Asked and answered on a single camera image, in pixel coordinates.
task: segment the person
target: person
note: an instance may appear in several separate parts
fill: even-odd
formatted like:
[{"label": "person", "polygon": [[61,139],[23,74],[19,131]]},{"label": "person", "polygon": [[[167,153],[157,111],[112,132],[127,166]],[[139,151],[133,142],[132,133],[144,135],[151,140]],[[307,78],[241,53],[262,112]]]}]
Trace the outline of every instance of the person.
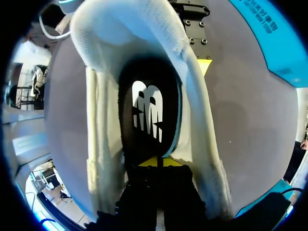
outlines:
[{"label": "person", "polygon": [[[46,25],[44,25],[44,27],[50,35],[52,36],[60,35],[54,28],[51,28],[50,26],[46,26]],[[57,40],[53,40],[45,36],[40,24],[37,22],[33,22],[31,24],[31,28],[29,32],[22,39],[22,43],[25,43],[28,41],[32,42],[36,46],[39,46],[39,47],[42,47],[48,50],[50,54],[52,54],[57,44]]]},{"label": "person", "polygon": [[302,143],[300,144],[300,147],[302,150],[308,150],[308,140],[303,140]]},{"label": "person", "polygon": [[291,183],[297,169],[302,163],[302,160],[307,150],[308,150],[308,140],[304,139],[301,143],[298,141],[295,142],[290,163],[283,177],[283,179],[288,183]]},{"label": "person", "polygon": [[[41,13],[42,21],[44,23],[44,28],[50,35],[60,35],[60,33],[56,31],[56,27],[64,18],[64,16],[65,15],[62,13],[60,7],[54,4],[49,5],[43,10],[43,12]],[[36,46],[48,50],[48,52],[52,54],[58,40],[53,40],[45,36],[39,24],[39,19],[37,17],[31,23],[31,27],[28,33],[24,35],[24,38],[22,39],[22,43],[28,41],[32,42]]]}]

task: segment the white cable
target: white cable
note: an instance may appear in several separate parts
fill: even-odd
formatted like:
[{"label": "white cable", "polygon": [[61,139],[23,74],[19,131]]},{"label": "white cable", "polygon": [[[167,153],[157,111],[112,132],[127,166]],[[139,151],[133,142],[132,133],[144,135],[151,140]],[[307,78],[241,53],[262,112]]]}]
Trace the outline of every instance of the white cable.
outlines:
[{"label": "white cable", "polygon": [[43,31],[44,35],[45,35],[47,38],[49,38],[49,39],[53,39],[53,40],[63,39],[63,38],[65,38],[65,37],[67,37],[67,36],[69,36],[69,35],[71,34],[71,32],[68,31],[68,32],[66,32],[65,34],[58,35],[58,36],[50,35],[50,34],[48,34],[47,30],[46,30],[45,27],[44,27],[44,24],[43,24],[41,15],[40,15],[38,18],[39,18],[38,20],[39,20],[40,27],[42,28],[42,31]]},{"label": "white cable", "polygon": [[38,179],[38,180],[35,180],[35,181],[46,181],[47,182],[47,179],[50,178],[50,177],[53,177],[55,176],[56,174],[52,174],[50,176],[47,176],[47,177],[44,177],[43,179]]}]

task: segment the teal sign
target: teal sign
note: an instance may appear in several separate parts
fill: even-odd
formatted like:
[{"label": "teal sign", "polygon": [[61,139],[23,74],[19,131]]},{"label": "teal sign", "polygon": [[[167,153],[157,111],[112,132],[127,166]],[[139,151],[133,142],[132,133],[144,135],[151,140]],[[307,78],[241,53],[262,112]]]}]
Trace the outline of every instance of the teal sign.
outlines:
[{"label": "teal sign", "polygon": [[229,0],[257,38],[268,69],[296,88],[308,87],[308,56],[284,16],[268,0]]}]

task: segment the metal bracket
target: metal bracket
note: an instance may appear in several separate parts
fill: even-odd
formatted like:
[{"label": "metal bracket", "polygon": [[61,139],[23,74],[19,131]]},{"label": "metal bracket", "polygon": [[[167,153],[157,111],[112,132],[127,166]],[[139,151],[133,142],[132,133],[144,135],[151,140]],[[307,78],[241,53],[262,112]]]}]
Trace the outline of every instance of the metal bracket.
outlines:
[{"label": "metal bracket", "polygon": [[202,4],[201,0],[170,0],[178,13],[190,45],[198,59],[210,59],[209,49],[202,19],[210,15],[210,10]]}]

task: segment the yellow part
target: yellow part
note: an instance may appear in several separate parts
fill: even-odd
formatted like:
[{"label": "yellow part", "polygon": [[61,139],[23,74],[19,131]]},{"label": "yellow part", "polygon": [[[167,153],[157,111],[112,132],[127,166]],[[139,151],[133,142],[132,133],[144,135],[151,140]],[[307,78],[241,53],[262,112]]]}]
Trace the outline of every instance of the yellow part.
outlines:
[{"label": "yellow part", "polygon": [[212,60],[210,59],[198,59],[203,76],[206,74],[208,67],[210,66]]},{"label": "yellow part", "polygon": [[182,166],[180,163],[176,162],[175,160],[171,159],[171,158],[165,158],[164,159],[164,167],[168,167],[168,166]]},{"label": "yellow part", "polygon": [[[175,160],[171,159],[170,157],[163,159],[164,167],[168,166],[182,166],[180,163],[176,162]],[[153,166],[157,167],[157,157],[152,157],[151,159],[148,159],[147,161],[143,162],[139,166],[141,167],[147,167],[147,166]]]},{"label": "yellow part", "polygon": [[148,159],[147,161],[143,162],[139,166],[141,167],[147,167],[147,166],[154,166],[157,167],[157,157],[152,157],[151,159]]}]

